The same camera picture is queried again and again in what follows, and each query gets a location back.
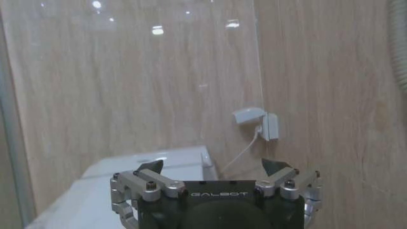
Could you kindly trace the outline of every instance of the white tube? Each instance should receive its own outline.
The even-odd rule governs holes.
[[[389,0],[388,23],[393,75],[407,92],[407,0]]]

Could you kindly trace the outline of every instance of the white surface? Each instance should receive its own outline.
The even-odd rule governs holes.
[[[250,122],[257,120],[260,117],[265,115],[265,111],[257,107],[244,108],[238,111],[233,112],[236,123],[242,124],[245,122]]]
[[[278,139],[278,118],[276,114],[266,113],[262,117],[261,137],[265,141]]]
[[[158,159],[164,160],[161,174],[170,179],[217,178],[214,168],[208,167],[212,161],[204,146],[104,159],[88,168],[80,180],[26,228],[122,228],[118,216],[110,210],[109,178],[113,173],[137,169],[140,164]]]

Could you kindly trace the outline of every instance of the wood grain wall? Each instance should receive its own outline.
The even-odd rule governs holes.
[[[254,0],[272,157],[324,175],[313,228],[407,228],[407,97],[393,82],[385,0]]]
[[[22,228],[8,154],[2,112],[0,109],[0,225],[4,229]]]
[[[98,3],[0,1],[37,213],[108,156],[205,144],[221,168],[253,135],[232,111],[262,106],[252,0]]]

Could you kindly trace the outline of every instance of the screw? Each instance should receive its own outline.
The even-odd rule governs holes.
[[[154,190],[157,188],[157,184],[153,181],[146,182],[145,189],[146,191]]]
[[[293,180],[285,181],[284,186],[285,186],[286,188],[294,188],[294,181],[293,181]]]

